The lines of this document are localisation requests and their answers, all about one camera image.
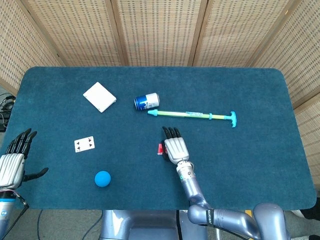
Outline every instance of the blue ball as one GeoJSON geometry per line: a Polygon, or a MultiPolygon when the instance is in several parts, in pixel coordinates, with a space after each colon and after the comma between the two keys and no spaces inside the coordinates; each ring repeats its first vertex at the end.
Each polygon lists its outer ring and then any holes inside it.
{"type": "Polygon", "coordinates": [[[95,184],[98,187],[106,187],[111,181],[111,176],[107,171],[100,171],[94,177],[95,184]]]}

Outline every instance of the toy syringe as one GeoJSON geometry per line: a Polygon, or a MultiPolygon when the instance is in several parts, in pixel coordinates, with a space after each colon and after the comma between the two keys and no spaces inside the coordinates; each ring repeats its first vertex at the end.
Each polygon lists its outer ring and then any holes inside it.
{"type": "Polygon", "coordinates": [[[199,119],[221,119],[221,120],[231,120],[232,127],[234,128],[237,125],[237,117],[236,113],[234,111],[231,112],[231,116],[226,115],[215,115],[212,113],[204,114],[202,112],[192,112],[192,111],[186,111],[186,112],[177,112],[177,111],[158,111],[155,110],[149,110],[148,114],[151,114],[153,116],[168,116],[168,117],[182,117],[182,118],[199,118],[199,119]]]}

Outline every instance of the blue can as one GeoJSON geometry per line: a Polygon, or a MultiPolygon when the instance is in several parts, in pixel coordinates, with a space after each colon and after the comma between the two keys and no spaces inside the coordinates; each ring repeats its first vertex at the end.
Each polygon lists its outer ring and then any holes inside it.
{"type": "Polygon", "coordinates": [[[160,100],[157,93],[137,96],[134,99],[134,105],[138,111],[158,107],[159,103],[160,103],[160,100]]]}

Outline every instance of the floor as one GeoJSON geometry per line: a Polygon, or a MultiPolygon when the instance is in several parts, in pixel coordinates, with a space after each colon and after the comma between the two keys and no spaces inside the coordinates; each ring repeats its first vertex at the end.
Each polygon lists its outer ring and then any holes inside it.
{"type": "MultiPolygon", "coordinates": [[[[6,91],[0,87],[0,95],[6,91]]],[[[0,146],[4,133],[0,132],[0,146]]],[[[20,210],[13,212],[10,224],[18,216],[20,210]]],[[[29,209],[7,235],[6,240],[82,240],[89,228],[100,218],[101,210],[44,210],[29,209]]],[[[320,236],[320,221],[308,220],[286,211],[285,218],[292,238],[306,235],[320,236]]],[[[98,240],[101,220],[85,236],[84,240],[98,240]]],[[[216,239],[216,230],[208,229],[209,240],[216,239]]],[[[222,240],[238,239],[229,233],[221,233],[222,240]]]]}

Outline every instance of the table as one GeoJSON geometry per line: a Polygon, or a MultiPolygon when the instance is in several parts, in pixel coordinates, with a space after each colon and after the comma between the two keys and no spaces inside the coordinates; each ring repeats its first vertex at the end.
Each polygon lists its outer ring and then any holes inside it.
{"type": "Polygon", "coordinates": [[[272,68],[33,67],[22,80],[1,152],[27,128],[38,132],[26,173],[49,171],[19,188],[32,208],[187,209],[175,166],[157,155],[162,126],[179,128],[213,208],[314,205],[288,89],[272,68]],[[83,97],[96,82],[117,98],[103,113],[83,97]],[[134,98],[150,93],[158,93],[163,111],[235,111],[237,126],[136,111],[134,98]],[[74,140],[89,136],[95,149],[75,153],[74,140]],[[104,188],[94,183],[101,170],[111,174],[104,188]]]}

